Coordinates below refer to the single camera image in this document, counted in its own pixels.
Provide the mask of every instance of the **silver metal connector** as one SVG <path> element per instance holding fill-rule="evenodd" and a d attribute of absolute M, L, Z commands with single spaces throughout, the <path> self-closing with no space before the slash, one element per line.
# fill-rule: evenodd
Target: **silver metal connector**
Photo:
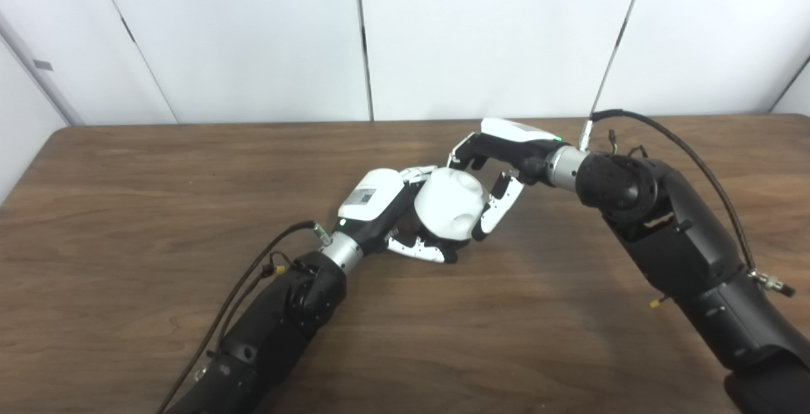
<path fill-rule="evenodd" d="M 585 125 L 582 125 L 582 133 L 579 134 L 579 144 L 576 146 L 579 151 L 588 151 L 588 146 L 590 146 L 590 132 L 593 130 L 593 120 L 589 119 L 585 122 Z"/>
<path fill-rule="evenodd" d="M 359 244 L 343 232 L 333 233 L 332 243 L 324 244 L 319 251 L 327 258 L 332 259 L 346 275 L 363 258 L 363 250 L 359 247 Z"/>
<path fill-rule="evenodd" d="M 194 380 L 196 380 L 196 382 L 199 382 L 199 380 L 203 379 L 203 376 L 205 376 L 206 371 L 208 371 L 208 365 L 205 365 L 204 367 L 197 370 L 197 373 L 194 374 Z"/>
<path fill-rule="evenodd" d="M 329 235 L 329 232 L 327 232 L 327 230 L 324 229 L 323 226 L 321 226 L 318 223 L 315 223 L 315 227 L 313 227 L 312 230 L 313 232 L 315 232 L 315 236 L 318 236 L 318 238 L 320 239 L 321 243 L 324 246 L 329 246 L 330 244 L 332 244 L 332 236 Z"/>
<path fill-rule="evenodd" d="M 559 148 L 547 168 L 549 180 L 558 188 L 576 192 L 576 173 L 587 156 L 588 152 L 570 145 Z"/>
<path fill-rule="evenodd" d="M 756 281 L 766 291 L 779 292 L 784 296 L 788 296 L 788 298 L 792 298 L 792 296 L 796 293 L 796 290 L 793 287 L 784 284 L 784 282 L 779 281 L 779 278 L 768 275 L 767 273 L 751 270 L 751 272 L 749 272 L 749 278 Z"/>

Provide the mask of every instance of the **yellow connector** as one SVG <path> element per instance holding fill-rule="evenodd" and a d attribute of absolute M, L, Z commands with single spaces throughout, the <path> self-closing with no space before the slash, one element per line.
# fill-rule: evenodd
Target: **yellow connector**
<path fill-rule="evenodd" d="M 668 299 L 668 298 L 669 298 L 668 296 L 663 296 L 662 298 L 659 298 L 659 299 L 654 299 L 653 301 L 651 301 L 651 302 L 650 302 L 650 308 L 657 308 L 657 307 L 660 307 L 660 306 L 661 306 L 661 304 L 662 304 L 663 302 L 665 302 L 665 301 L 666 301 L 666 299 Z"/>

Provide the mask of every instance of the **robotic hand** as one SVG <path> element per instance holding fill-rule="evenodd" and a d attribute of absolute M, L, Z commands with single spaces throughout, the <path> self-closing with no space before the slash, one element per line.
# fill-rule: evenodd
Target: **robotic hand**
<path fill-rule="evenodd" d="M 388 249 L 410 258 L 454 263 L 456 250 L 466 246 L 484 209 L 485 191 L 472 175 L 436 168 L 413 203 L 420 221 L 415 233 L 395 230 Z"/>
<path fill-rule="evenodd" d="M 480 134 L 459 143 L 448 166 L 480 169 L 488 158 L 513 169 L 495 183 L 475 240 L 494 229 L 524 184 L 574 192 L 599 210 L 650 284 L 677 303 L 732 371 L 726 393 L 743 413 L 810 412 L 810 342 L 763 292 L 792 296 L 793 289 L 745 267 L 731 235 L 680 172 L 652 158 L 591 153 L 495 119 L 483 120 Z"/>

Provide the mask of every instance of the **cable plug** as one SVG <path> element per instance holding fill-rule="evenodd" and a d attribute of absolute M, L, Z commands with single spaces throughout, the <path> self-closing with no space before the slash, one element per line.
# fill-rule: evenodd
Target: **cable plug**
<path fill-rule="evenodd" d="M 576 148 L 579 151 L 588 151 L 588 146 L 590 145 L 590 133 L 594 130 L 594 121 L 590 118 L 585 121 L 584 125 L 582 125 L 582 132 L 579 134 L 579 143 L 576 144 Z"/>
<path fill-rule="evenodd" d="M 784 284 L 784 282 L 779 281 L 779 278 L 768 275 L 767 273 L 751 270 L 751 272 L 749 272 L 749 278 L 760 284 L 764 290 L 779 292 L 786 296 L 786 298 L 792 298 L 792 296 L 796 294 L 796 290 L 793 287 Z"/>
<path fill-rule="evenodd" d="M 669 299 L 669 296 L 663 296 L 662 298 L 654 299 L 653 301 L 650 302 L 650 308 L 660 307 L 661 304 L 663 302 L 667 301 L 668 299 Z"/>
<path fill-rule="evenodd" d="M 273 275 L 281 275 L 287 271 L 287 267 L 285 266 L 277 266 L 275 264 L 269 263 L 261 266 L 261 273 L 259 273 L 259 277 L 262 279 L 270 278 Z"/>
<path fill-rule="evenodd" d="M 613 129 L 608 130 L 607 132 L 607 140 L 610 142 L 611 146 L 613 147 L 613 152 L 610 154 L 611 156 L 615 155 L 617 151 L 619 151 L 619 143 L 616 139 L 616 131 Z"/>
<path fill-rule="evenodd" d="M 315 223 L 315 226 L 312 228 L 313 232 L 315 232 L 315 236 L 321 240 L 321 243 L 324 246 L 329 246 L 332 244 L 332 236 L 329 235 L 326 229 L 323 228 L 318 223 Z"/>

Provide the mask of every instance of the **cable connector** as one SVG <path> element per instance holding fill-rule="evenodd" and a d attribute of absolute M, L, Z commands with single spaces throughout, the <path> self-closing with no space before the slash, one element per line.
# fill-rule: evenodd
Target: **cable connector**
<path fill-rule="evenodd" d="M 784 284 L 784 282 L 779 281 L 777 277 L 768 275 L 767 273 L 751 270 L 751 272 L 749 272 L 749 278 L 760 284 L 764 290 L 779 292 L 786 296 L 786 298 L 792 298 L 796 293 L 793 287 Z"/>
<path fill-rule="evenodd" d="M 607 136 L 607 139 L 610 141 L 610 144 L 613 147 L 613 152 L 610 155 L 614 156 L 616 155 L 616 152 L 619 151 L 619 142 L 617 142 L 616 139 L 616 131 L 610 129 L 610 131 L 607 132 Z"/>
<path fill-rule="evenodd" d="M 203 379 L 203 376 L 205 376 L 206 371 L 208 371 L 208 365 L 205 365 L 204 367 L 197 370 L 197 373 L 194 374 L 194 380 L 196 380 L 196 382 L 199 382 L 199 380 Z"/>
<path fill-rule="evenodd" d="M 668 299 L 669 299 L 669 296 L 663 296 L 662 298 L 654 299 L 653 301 L 650 302 L 650 308 L 660 307 L 661 304 L 663 302 L 667 301 Z"/>
<path fill-rule="evenodd" d="M 582 133 L 579 134 L 579 144 L 576 148 L 579 151 L 588 151 L 588 146 L 590 145 L 590 132 L 594 130 L 594 121 L 588 119 L 585 122 L 585 125 L 582 126 Z"/>
<path fill-rule="evenodd" d="M 323 228 L 318 223 L 315 223 L 315 226 L 312 228 L 313 232 L 315 232 L 315 236 L 321 240 L 324 246 L 329 246 L 332 244 L 332 236 L 329 235 L 326 229 Z"/>

